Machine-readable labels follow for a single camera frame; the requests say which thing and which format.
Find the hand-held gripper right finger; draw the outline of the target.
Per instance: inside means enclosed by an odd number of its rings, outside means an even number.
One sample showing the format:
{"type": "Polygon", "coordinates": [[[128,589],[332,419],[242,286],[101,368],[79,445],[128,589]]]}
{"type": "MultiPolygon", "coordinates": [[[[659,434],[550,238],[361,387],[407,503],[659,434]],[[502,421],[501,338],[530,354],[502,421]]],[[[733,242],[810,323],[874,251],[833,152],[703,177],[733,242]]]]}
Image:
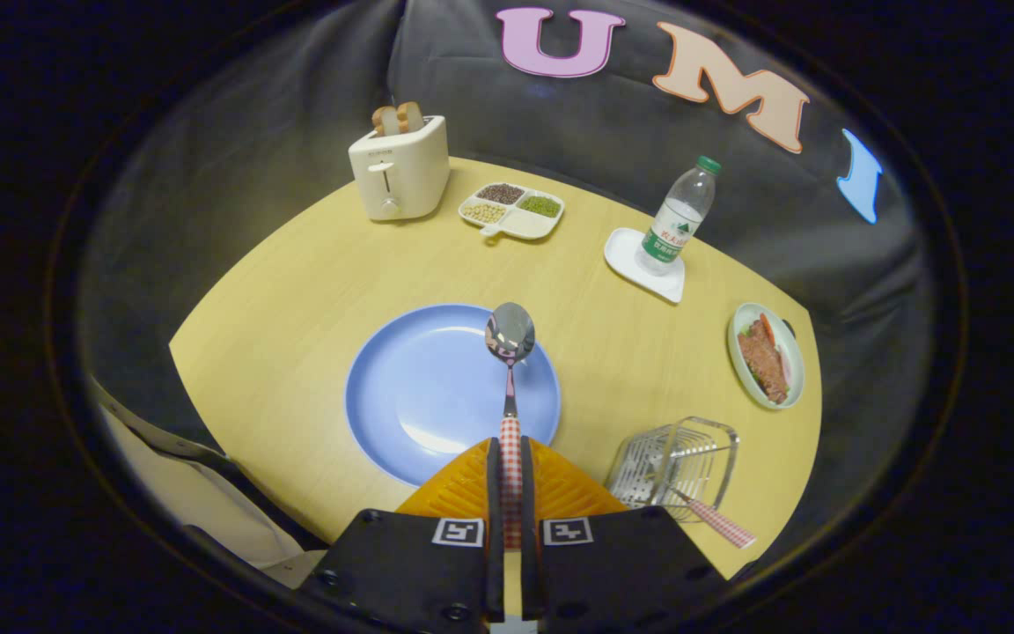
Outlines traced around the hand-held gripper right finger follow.
{"type": "Polygon", "coordinates": [[[625,508],[534,439],[520,451],[520,609],[540,633],[689,631],[727,593],[664,508],[625,508]]]}

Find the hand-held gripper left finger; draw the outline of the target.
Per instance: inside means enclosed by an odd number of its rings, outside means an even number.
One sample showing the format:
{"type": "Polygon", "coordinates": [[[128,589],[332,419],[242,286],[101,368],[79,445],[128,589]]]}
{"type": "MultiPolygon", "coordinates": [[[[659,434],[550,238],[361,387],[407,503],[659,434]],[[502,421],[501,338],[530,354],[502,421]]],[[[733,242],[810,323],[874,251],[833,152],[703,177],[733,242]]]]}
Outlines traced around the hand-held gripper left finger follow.
{"type": "Polygon", "coordinates": [[[487,633],[504,619],[500,445],[484,440],[408,498],[365,509],[325,551],[313,595],[394,633],[487,633]]]}

